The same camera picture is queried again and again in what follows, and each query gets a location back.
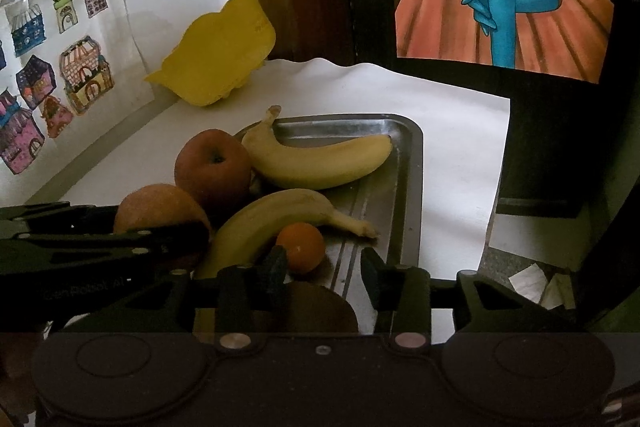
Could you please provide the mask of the red apple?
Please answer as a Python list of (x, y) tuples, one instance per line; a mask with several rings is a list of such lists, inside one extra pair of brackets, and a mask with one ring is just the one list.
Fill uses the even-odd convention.
[(177, 156), (175, 184), (204, 204), (244, 193), (250, 187), (252, 163), (233, 135), (220, 129), (202, 131)]
[(205, 211), (178, 186), (159, 183), (139, 188), (119, 204), (114, 229), (116, 234), (183, 222), (200, 221), (212, 231)]

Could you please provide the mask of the yellow banana curved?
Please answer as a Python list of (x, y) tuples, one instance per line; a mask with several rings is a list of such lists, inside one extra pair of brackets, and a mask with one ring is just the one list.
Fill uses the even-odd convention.
[(372, 223), (346, 215), (321, 193), (308, 188), (290, 188), (258, 198), (224, 222), (215, 233), (212, 249), (195, 277), (211, 279), (221, 269), (244, 265), (268, 239), (297, 222), (332, 225), (367, 239), (378, 237)]

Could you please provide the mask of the small orange kumquat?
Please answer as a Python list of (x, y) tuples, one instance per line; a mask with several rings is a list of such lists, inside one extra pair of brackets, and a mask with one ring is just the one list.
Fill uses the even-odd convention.
[(288, 269), (294, 273), (308, 273), (316, 269), (326, 257), (326, 241), (310, 223), (296, 222), (284, 227), (276, 244), (285, 250)]

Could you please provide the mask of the colourful houses drawing paper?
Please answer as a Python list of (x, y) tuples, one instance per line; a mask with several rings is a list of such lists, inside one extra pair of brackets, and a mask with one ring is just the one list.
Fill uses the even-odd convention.
[(27, 202), (153, 101), (125, 0), (17, 0), (1, 9), (1, 202)]

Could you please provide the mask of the metal baking tray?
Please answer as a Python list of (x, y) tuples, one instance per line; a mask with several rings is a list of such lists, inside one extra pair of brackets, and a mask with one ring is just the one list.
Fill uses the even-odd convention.
[(371, 335), (376, 311), (360, 274), (360, 253), (373, 247), (389, 265), (417, 265), (420, 258), (423, 194), (423, 134), (412, 120), (392, 114), (342, 114), (279, 118), (274, 135), (292, 146), (320, 146), (369, 134), (387, 134), (393, 152), (360, 180), (323, 192), (334, 207), (372, 223), (371, 242), (327, 225), (326, 260), (303, 279), (343, 297), (354, 309), (359, 332)]

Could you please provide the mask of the yellow scalloped bowl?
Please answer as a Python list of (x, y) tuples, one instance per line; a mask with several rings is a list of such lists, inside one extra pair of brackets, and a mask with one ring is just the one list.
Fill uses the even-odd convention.
[(275, 44), (276, 31), (259, 0), (229, 0), (190, 23), (145, 81), (193, 106), (209, 106), (243, 86)]

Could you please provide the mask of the orange dress woman poster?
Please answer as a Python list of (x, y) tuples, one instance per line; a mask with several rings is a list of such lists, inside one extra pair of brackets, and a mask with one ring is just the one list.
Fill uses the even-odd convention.
[(596, 83), (613, 14), (611, 0), (399, 0), (396, 50)]

